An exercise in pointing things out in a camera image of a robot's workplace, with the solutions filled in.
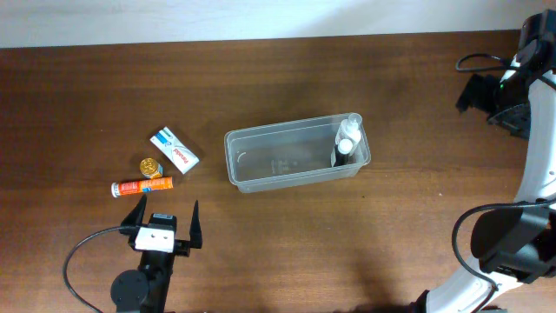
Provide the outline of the white Panadol medicine box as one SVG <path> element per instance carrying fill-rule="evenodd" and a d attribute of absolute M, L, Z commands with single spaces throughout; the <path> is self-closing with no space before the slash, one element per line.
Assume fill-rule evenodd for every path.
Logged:
<path fill-rule="evenodd" d="M 164 127 L 156 132 L 150 138 L 150 142 L 152 142 L 182 174 L 186 174 L 199 163 L 199 158 L 188 149 L 168 127 Z"/>

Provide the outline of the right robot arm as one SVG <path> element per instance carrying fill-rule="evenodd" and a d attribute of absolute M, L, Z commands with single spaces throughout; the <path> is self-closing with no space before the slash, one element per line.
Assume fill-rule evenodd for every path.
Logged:
<path fill-rule="evenodd" d="M 492 125 L 528 141 L 526 165 L 511 203 L 463 213 L 451 237 L 460 268 L 424 291 L 410 312 L 484 312 L 501 294 L 555 275 L 555 12 L 529 17 L 513 58 L 471 68 L 456 103 L 476 108 Z"/>

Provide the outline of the black bottle white cap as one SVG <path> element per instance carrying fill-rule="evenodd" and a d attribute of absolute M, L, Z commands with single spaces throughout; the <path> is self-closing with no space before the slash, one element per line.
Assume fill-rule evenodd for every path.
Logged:
<path fill-rule="evenodd" d="M 331 166 L 339 167 L 346 165 L 352 148 L 353 143 L 350 139 L 341 139 L 334 146 L 334 151 L 331 153 Z"/>

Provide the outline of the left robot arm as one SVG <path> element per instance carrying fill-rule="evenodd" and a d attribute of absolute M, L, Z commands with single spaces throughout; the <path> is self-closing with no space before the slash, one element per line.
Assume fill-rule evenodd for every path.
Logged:
<path fill-rule="evenodd" d="M 175 237 L 177 218 L 154 213 L 144 223 L 147 197 L 122 220 L 120 233 L 129 238 L 132 250 L 141 254 L 138 267 L 118 275 L 110 296 L 118 312 L 163 312 L 165 310 L 175 258 L 188 257 L 192 249 L 202 247 L 199 204 L 194 205 L 189 239 Z"/>

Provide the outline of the white spray bottle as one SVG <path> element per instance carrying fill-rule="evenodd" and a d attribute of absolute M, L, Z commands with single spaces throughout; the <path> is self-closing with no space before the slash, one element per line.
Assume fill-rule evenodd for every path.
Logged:
<path fill-rule="evenodd" d="M 349 139 L 352 142 L 353 146 L 349 152 L 350 156 L 354 154 L 361 141 L 361 122 L 361 115 L 358 113 L 351 113 L 346 119 L 341 121 L 334 139 L 335 144 L 338 144 L 343 139 Z"/>

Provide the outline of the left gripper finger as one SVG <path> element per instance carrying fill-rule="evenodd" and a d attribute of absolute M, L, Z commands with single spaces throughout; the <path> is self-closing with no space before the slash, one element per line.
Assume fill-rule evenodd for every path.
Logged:
<path fill-rule="evenodd" d="M 189 246 L 191 249 L 201 249 L 203 245 L 202 227 L 199 216 L 199 203 L 195 201 L 189 228 Z"/>
<path fill-rule="evenodd" d="M 141 226 L 147 204 L 147 195 L 140 198 L 135 208 L 122 220 L 121 225 L 126 227 Z"/>

